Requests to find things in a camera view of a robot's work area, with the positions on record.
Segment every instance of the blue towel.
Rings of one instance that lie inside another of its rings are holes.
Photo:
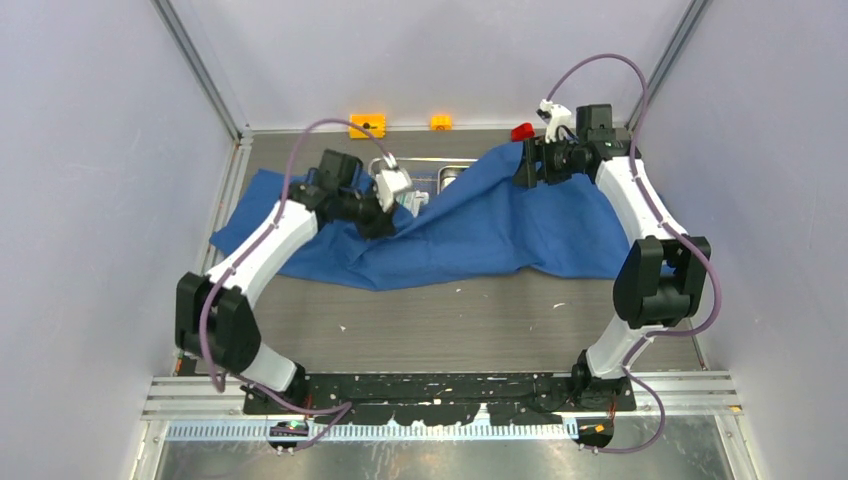
[[[521,148],[510,143],[486,153],[417,218],[398,209],[394,237],[365,241],[352,224],[325,226],[280,274],[368,290],[522,267],[558,277],[615,278],[629,245],[606,197],[585,175],[553,186],[515,187]],[[235,251],[271,211],[282,185],[283,175],[260,170],[210,242],[227,255]]]

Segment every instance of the white backdrop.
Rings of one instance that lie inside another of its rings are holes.
[[[657,189],[713,244],[724,309],[705,350],[764,479],[848,471],[848,4],[815,3],[713,2],[644,127]]]
[[[230,109],[254,130],[386,113],[389,126],[506,126],[536,120],[572,64],[616,52],[650,74],[688,0],[174,0]],[[639,96],[628,67],[589,66],[557,98]]]
[[[232,142],[150,2],[0,10],[0,476],[123,480]]]

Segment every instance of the yellow block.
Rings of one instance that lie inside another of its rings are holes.
[[[350,122],[359,125],[360,127],[368,130],[371,135],[374,135],[377,138],[383,138],[386,136],[386,116],[381,114],[372,114],[372,115],[351,115]],[[350,133],[350,138],[368,138],[367,135],[360,132],[359,130],[350,127],[348,129]]]
[[[433,115],[430,118],[430,130],[451,130],[453,120],[450,115]]]

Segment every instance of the purple cable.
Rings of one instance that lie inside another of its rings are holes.
[[[277,210],[277,213],[274,215],[274,222],[273,222],[274,224],[278,223],[280,221],[280,219],[283,217],[283,210],[285,209],[286,199],[288,198],[288,193],[289,193],[289,183],[291,183],[292,169],[294,168],[294,159],[297,157],[298,150],[300,150],[300,147],[303,144],[303,141],[306,139],[306,137],[309,135],[309,133],[312,132],[312,130],[314,130],[315,128],[317,128],[321,125],[326,125],[326,124],[329,124],[329,123],[338,123],[338,124],[346,125],[350,128],[355,128],[355,129],[359,130],[365,136],[367,136],[374,143],[377,144],[377,147],[383,153],[384,157],[390,156],[390,153],[386,149],[386,146],[383,145],[383,143],[379,139],[377,139],[377,137],[375,137],[368,130],[366,130],[366,129],[364,129],[364,128],[360,127],[359,125],[356,125],[352,122],[349,122],[347,120],[342,120],[342,119],[338,119],[338,118],[325,118],[323,120],[318,120],[317,122],[309,125],[308,127],[306,127],[306,129],[304,129],[303,133],[301,133],[300,136],[298,136],[297,141],[295,142],[294,147],[292,147],[292,151],[289,154],[288,163],[286,164],[286,174],[285,174],[285,177],[283,179],[283,190],[280,194],[280,208],[279,208],[279,210]],[[268,227],[265,229],[265,231],[262,232],[262,234],[252,244],[250,244],[250,246],[248,246],[247,249],[245,249],[244,253],[239,255],[238,258],[236,258],[235,261],[233,261],[233,265],[230,268],[228,268],[224,272],[223,275],[221,275],[221,278],[218,279],[217,282],[215,282],[215,284],[212,286],[212,289],[209,291],[209,295],[206,296],[206,299],[203,302],[203,309],[200,312],[200,326],[199,326],[199,330],[200,330],[200,353],[202,354],[203,361],[206,363],[206,367],[209,370],[209,379],[212,381],[212,385],[215,387],[215,390],[217,390],[218,393],[224,392],[224,388],[226,387],[226,383],[225,383],[226,382],[225,381],[225,375],[226,374],[221,374],[220,377],[218,376],[217,367],[215,366],[215,362],[212,360],[212,351],[209,348],[209,335],[208,335],[207,330],[209,328],[209,313],[212,310],[212,302],[215,300],[215,297],[218,295],[218,292],[221,291],[221,288],[223,287],[224,282],[226,282],[227,279],[230,278],[230,276],[236,272],[236,269],[239,267],[239,265],[241,265],[242,262],[244,262],[250,256],[250,254],[253,253],[256,250],[256,248],[259,247],[259,245],[266,238],[268,238],[268,235],[270,235],[272,231],[274,231],[274,225],[268,225]],[[308,448],[308,447],[312,446],[313,444],[315,444],[315,442],[319,438],[323,437],[327,433],[327,431],[330,430],[330,428],[332,428],[339,421],[341,421],[342,417],[344,417],[344,415],[352,407],[352,404],[350,402],[346,402],[346,403],[343,403],[343,404],[341,404],[337,407],[333,407],[333,408],[329,408],[329,409],[307,410],[307,409],[300,408],[298,406],[292,405],[289,402],[286,402],[285,400],[280,398],[275,392],[273,392],[271,389],[265,387],[264,385],[261,385],[261,384],[258,384],[258,383],[255,383],[254,385],[259,390],[261,390],[263,393],[265,393],[266,395],[271,397],[274,401],[276,401],[281,406],[283,406],[283,408],[287,408],[289,410],[292,410],[292,411],[295,411],[295,412],[298,412],[298,413],[302,413],[304,415],[329,415],[329,414],[333,414],[333,413],[338,413],[338,415],[327,425],[327,428],[325,428],[321,433],[316,435],[315,438],[309,440],[308,442],[304,442],[301,445],[298,445],[298,447],[295,448],[295,451],[303,450],[304,448]]]
[[[695,258],[697,258],[698,261],[701,262],[701,264],[704,266],[704,269],[707,271],[707,274],[710,277],[710,283],[713,286],[713,309],[710,312],[709,316],[707,316],[707,319],[704,320],[701,325],[691,330],[686,330],[683,332],[648,332],[643,338],[639,339],[639,341],[636,342],[624,356],[624,361],[622,362],[622,369],[624,370],[624,374],[627,375],[627,377],[630,378],[632,382],[645,389],[646,392],[648,392],[649,394],[651,394],[652,397],[654,397],[654,400],[656,400],[657,406],[660,410],[660,425],[659,427],[657,427],[656,433],[654,433],[654,435],[642,445],[629,448],[599,448],[598,451],[603,453],[636,453],[641,452],[642,450],[653,445],[660,438],[660,435],[662,435],[662,432],[665,429],[665,407],[663,406],[662,400],[660,400],[660,396],[657,394],[657,392],[654,391],[651,387],[649,387],[645,382],[636,378],[636,376],[630,372],[630,367],[628,366],[630,364],[630,361],[633,359],[639,349],[642,348],[645,342],[647,342],[648,339],[651,337],[692,337],[710,328],[710,326],[715,323],[716,318],[718,318],[719,311],[721,311],[722,295],[721,284],[718,280],[718,273],[715,271],[715,268],[712,266],[709,259],[707,259],[707,257],[698,249],[698,247],[696,247],[691,241],[689,241],[688,238],[686,238],[683,234],[681,234],[680,232],[675,230],[671,225],[668,224],[665,218],[663,218],[662,213],[660,213],[659,206],[648,194],[648,189],[645,186],[645,183],[642,181],[642,178],[638,175],[636,164],[636,145],[639,143],[639,134],[642,131],[642,124],[644,123],[643,120],[645,119],[645,114],[648,112],[648,82],[647,80],[645,80],[645,75],[642,73],[642,70],[639,68],[639,66],[636,65],[633,60],[630,60],[624,55],[619,55],[617,53],[601,53],[598,55],[593,55],[581,62],[578,62],[576,65],[571,67],[570,70],[565,72],[565,75],[563,75],[562,78],[559,79],[559,81],[554,85],[554,88],[552,88],[550,93],[548,93],[547,100],[550,101],[556,91],[559,89],[559,87],[565,82],[565,80],[578,69],[580,69],[587,63],[606,58],[620,60],[629,65],[630,68],[632,68],[633,71],[636,72],[636,76],[639,77],[639,83],[642,86],[641,109],[639,111],[639,117],[636,119],[636,126],[633,129],[633,136],[630,142],[630,173],[633,174],[633,178],[636,181],[636,185],[639,187],[639,191],[642,193],[642,197],[645,199],[645,202],[648,204],[648,208],[651,209],[651,212],[654,214],[656,220],[660,222],[660,225],[662,225],[663,229],[668,232],[669,235],[673,236],[675,239],[677,239],[677,241],[683,244],[683,246],[685,246],[692,253],[692,255],[694,255]]]

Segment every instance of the purple hose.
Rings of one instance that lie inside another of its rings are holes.
[[[636,63],[634,63],[629,58],[623,55],[619,55],[617,53],[601,53],[598,55],[593,55],[581,62],[578,62],[576,65],[571,67],[570,70],[565,72],[565,75],[563,75],[562,78],[559,79],[559,81],[554,85],[554,88],[552,88],[550,93],[548,93],[547,100],[550,101],[550,99],[554,96],[556,91],[565,82],[565,80],[578,69],[580,69],[587,63],[591,63],[596,60],[601,60],[605,58],[620,60],[629,65],[630,68],[632,68],[633,71],[636,72],[636,75],[639,77],[639,83],[642,86],[641,109],[639,110],[639,117],[636,119],[636,126],[633,129],[633,136],[630,142],[630,173],[633,174],[633,178],[636,181],[636,185],[639,187],[639,191],[642,192],[642,197],[644,197],[645,202],[651,209],[651,212],[653,212],[654,218],[656,218],[657,222],[660,222],[660,225],[662,225],[663,229],[668,232],[669,235],[676,238],[677,241],[683,244],[683,246],[685,246],[690,252],[692,252],[692,255],[694,255],[695,258],[697,258],[698,261],[701,262],[701,264],[704,266],[704,269],[706,269],[707,274],[710,277],[710,283],[713,286],[713,308],[709,316],[707,316],[707,319],[704,320],[701,325],[684,332],[648,332],[645,334],[645,337],[636,342],[636,344],[634,344],[633,347],[627,352],[627,355],[624,356],[624,361],[622,362],[622,369],[624,370],[624,374],[627,375],[627,377],[630,378],[633,383],[636,383],[640,387],[644,388],[646,392],[648,392],[649,394],[651,394],[652,397],[654,397],[654,400],[656,400],[657,406],[660,410],[660,425],[657,428],[657,432],[642,445],[629,448],[599,448],[598,451],[603,453],[636,453],[641,452],[642,450],[653,445],[657,441],[657,439],[660,438],[660,435],[662,435],[662,432],[665,429],[665,407],[663,406],[662,400],[660,400],[660,396],[657,394],[657,392],[655,392],[645,382],[639,380],[638,378],[636,378],[636,376],[630,373],[630,367],[628,366],[630,365],[630,361],[636,355],[636,352],[638,352],[639,349],[642,348],[642,346],[645,344],[645,342],[648,341],[650,337],[692,337],[710,328],[710,326],[715,323],[716,318],[718,318],[719,311],[721,311],[722,295],[721,284],[718,280],[718,274],[716,273],[715,268],[712,266],[709,259],[707,259],[707,257],[695,245],[693,245],[688,238],[686,238],[683,234],[681,234],[680,232],[675,230],[671,225],[668,224],[668,222],[663,218],[662,214],[660,213],[659,206],[648,194],[648,189],[645,186],[645,183],[642,181],[642,178],[638,176],[638,171],[636,168],[636,145],[639,143],[639,134],[642,132],[642,125],[644,124],[645,114],[648,112],[648,82],[645,80],[645,75],[642,73],[642,70],[639,68],[639,66],[636,65]]]
[[[276,215],[274,215],[274,223],[275,224],[277,222],[279,222],[280,219],[283,217],[283,210],[285,209],[286,198],[288,198],[288,193],[289,193],[289,183],[291,183],[292,169],[294,168],[294,159],[297,157],[298,150],[300,150],[300,147],[303,144],[303,141],[306,139],[307,135],[309,135],[309,133],[312,132],[312,130],[314,130],[315,128],[317,128],[321,125],[326,125],[326,124],[329,124],[329,123],[338,123],[338,124],[346,125],[350,128],[355,128],[355,129],[359,130],[360,132],[365,134],[368,138],[370,138],[374,143],[377,144],[377,147],[383,153],[383,156],[387,157],[387,156],[390,155],[389,151],[386,150],[386,146],[383,145],[383,143],[380,140],[378,140],[377,137],[375,137],[371,132],[369,132],[368,130],[360,127],[359,125],[356,125],[356,124],[349,122],[347,120],[342,120],[342,119],[338,119],[338,118],[325,118],[323,120],[318,120],[317,122],[309,125],[308,127],[306,127],[306,129],[303,131],[303,133],[301,133],[300,136],[298,136],[297,141],[294,144],[294,147],[292,147],[291,154],[289,154],[288,163],[286,164],[286,175],[283,179],[283,190],[282,190],[282,193],[280,194],[280,200],[281,200],[280,201],[280,208],[279,208],[279,210],[277,210]],[[201,356],[203,357],[203,361],[206,363],[207,369],[209,370],[209,379],[212,381],[212,385],[215,387],[215,390],[217,390],[218,393],[224,392],[224,388],[226,387],[226,383],[225,383],[225,375],[226,374],[222,374],[220,377],[218,376],[217,367],[215,366],[215,362],[212,360],[212,351],[209,348],[209,335],[207,333],[207,330],[209,328],[209,313],[212,310],[212,302],[214,302],[215,296],[218,294],[218,292],[221,291],[221,288],[223,287],[224,282],[226,282],[227,279],[230,278],[230,276],[236,272],[236,269],[238,269],[239,265],[241,265],[242,262],[244,262],[250,256],[250,254],[253,253],[256,250],[256,248],[259,247],[259,245],[266,238],[268,238],[268,235],[270,235],[273,230],[274,230],[274,226],[269,225],[265,229],[265,231],[262,232],[262,234],[253,243],[251,243],[250,246],[247,247],[247,249],[245,249],[244,253],[239,255],[238,258],[236,258],[235,261],[233,261],[233,265],[230,268],[228,268],[224,272],[223,275],[221,275],[221,278],[218,279],[217,282],[215,282],[215,284],[212,286],[212,289],[209,291],[209,295],[206,296],[206,299],[203,302],[203,309],[200,311],[200,326],[199,326],[199,330],[200,330],[200,353],[201,353]],[[344,415],[351,408],[350,402],[347,402],[347,403],[343,403],[343,404],[341,404],[337,407],[333,407],[333,408],[330,408],[330,409],[307,410],[307,409],[300,408],[300,407],[297,407],[295,405],[292,405],[289,402],[286,402],[285,400],[280,398],[276,393],[274,393],[271,389],[265,387],[264,385],[260,385],[260,384],[255,384],[255,385],[259,390],[261,390],[262,392],[264,392],[265,394],[270,396],[272,399],[274,399],[281,406],[283,406],[283,408],[287,408],[289,410],[292,410],[292,411],[295,411],[295,412],[298,412],[298,413],[302,413],[304,415],[325,415],[325,414],[338,413],[336,418],[334,418],[333,421],[330,422],[330,424],[327,426],[327,428],[324,429],[324,431],[322,431],[319,435],[317,435],[312,440],[305,442],[303,445],[299,445],[295,450],[302,450],[304,448],[307,448],[307,447],[313,445],[316,440],[321,438],[332,426],[334,426],[336,423],[338,423],[341,420],[341,418],[344,417]]]

